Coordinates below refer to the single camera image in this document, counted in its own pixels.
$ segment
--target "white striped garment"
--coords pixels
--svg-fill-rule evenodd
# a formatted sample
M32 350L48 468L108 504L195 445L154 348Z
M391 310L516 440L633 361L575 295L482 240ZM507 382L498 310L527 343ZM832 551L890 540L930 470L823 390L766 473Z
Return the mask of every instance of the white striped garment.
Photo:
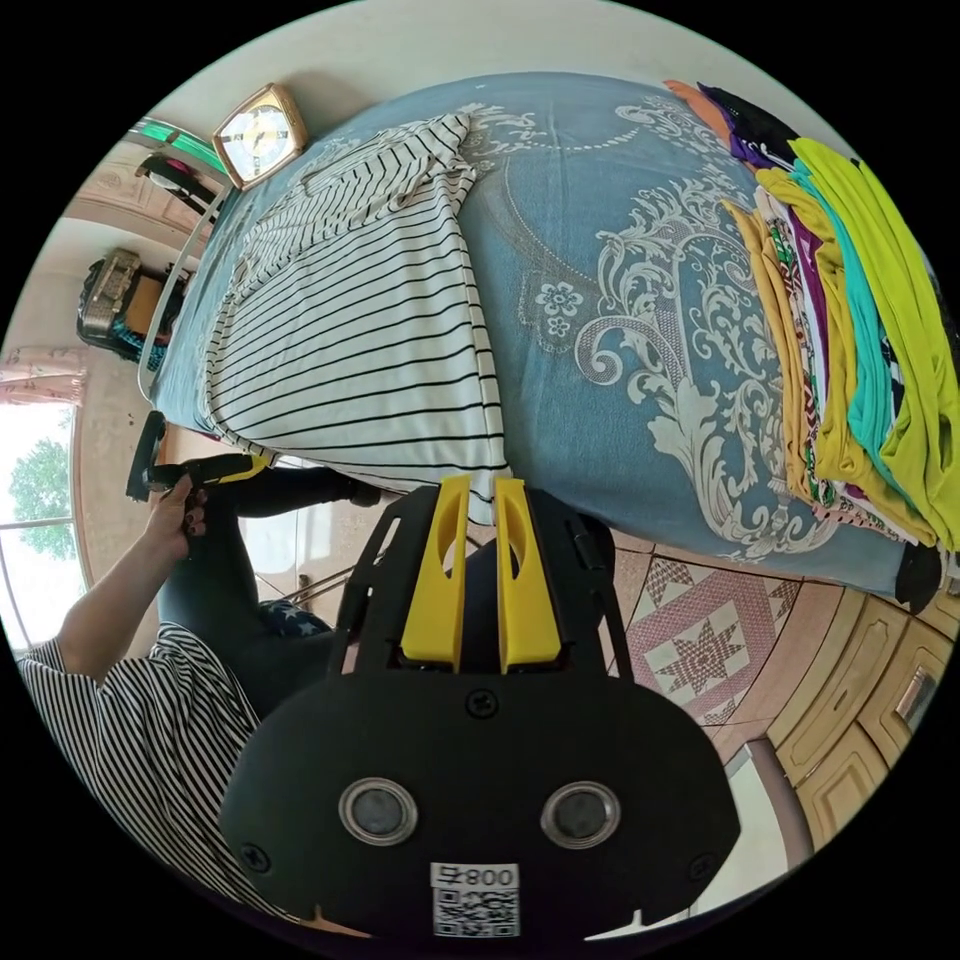
M233 675L197 637L163 624L148 657L120 661L99 687L64 672L55 641L18 666L67 762L133 840L222 896L297 922L257 894L217 825L259 721Z
M245 238L211 334L205 413L230 443L398 492L509 476L493 354L457 213L469 117L305 169Z

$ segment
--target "window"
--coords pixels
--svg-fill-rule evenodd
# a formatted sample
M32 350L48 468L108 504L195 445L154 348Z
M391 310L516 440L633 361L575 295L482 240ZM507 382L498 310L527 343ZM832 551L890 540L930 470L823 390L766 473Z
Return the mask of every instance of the window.
M0 405L0 617L10 646L56 636L87 585L77 550L75 408Z

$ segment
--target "screw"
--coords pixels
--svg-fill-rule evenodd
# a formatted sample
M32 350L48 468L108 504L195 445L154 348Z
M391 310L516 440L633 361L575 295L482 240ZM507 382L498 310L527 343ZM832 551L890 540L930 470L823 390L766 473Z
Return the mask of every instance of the screw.
M270 869L270 858L255 844L245 843L240 848L240 859L254 873L266 873Z
M474 690L467 695L467 713L475 720L488 720L499 708L497 698L489 690Z
M687 868L687 876L694 883L700 883L713 876L717 869L717 858L712 853L702 853Z

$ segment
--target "teal shirt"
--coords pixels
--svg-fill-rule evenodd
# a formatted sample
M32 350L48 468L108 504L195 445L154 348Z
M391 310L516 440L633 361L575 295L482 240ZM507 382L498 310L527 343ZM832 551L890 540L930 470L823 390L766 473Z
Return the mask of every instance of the teal shirt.
M910 498L900 489L889 467L880 458L880 448L893 428L891 407L893 383L890 368L880 350L880 343L886 337L886 331L883 329L873 292L867 283L863 264L860 262L847 228L814 186L813 173L802 160L797 159L790 179L799 184L823 207L824 213L833 225L843 257L847 302L850 305L853 336L857 346L857 386L853 394L853 402L847 410L850 432L866 451L870 462L877 468L880 476L910 503Z

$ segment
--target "woman's hand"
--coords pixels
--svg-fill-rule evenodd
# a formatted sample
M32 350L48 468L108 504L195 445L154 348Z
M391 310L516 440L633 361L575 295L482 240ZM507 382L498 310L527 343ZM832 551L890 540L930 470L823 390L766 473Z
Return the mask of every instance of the woman's hand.
M185 474L172 490L156 502L143 539L158 557L169 563L186 558L190 543L184 531L192 537L202 537L206 532L203 520L206 500L207 495L203 490L193 495L193 481Z

